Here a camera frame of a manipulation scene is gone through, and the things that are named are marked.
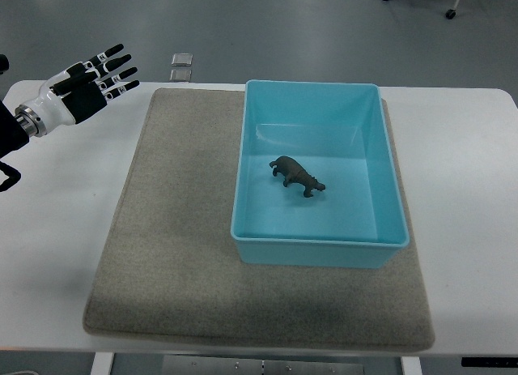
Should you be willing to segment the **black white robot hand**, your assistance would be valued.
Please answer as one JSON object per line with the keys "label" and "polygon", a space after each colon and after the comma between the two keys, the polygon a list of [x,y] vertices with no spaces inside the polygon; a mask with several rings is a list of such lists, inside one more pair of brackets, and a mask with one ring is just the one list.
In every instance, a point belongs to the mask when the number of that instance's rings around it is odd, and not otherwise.
{"label": "black white robot hand", "polygon": [[138,69],[115,70],[130,61],[129,54],[117,57],[124,49],[118,44],[77,62],[44,81],[38,96],[15,110],[15,120],[31,137],[42,137],[59,126],[77,125],[98,113],[108,102],[136,88],[139,81],[127,79]]}

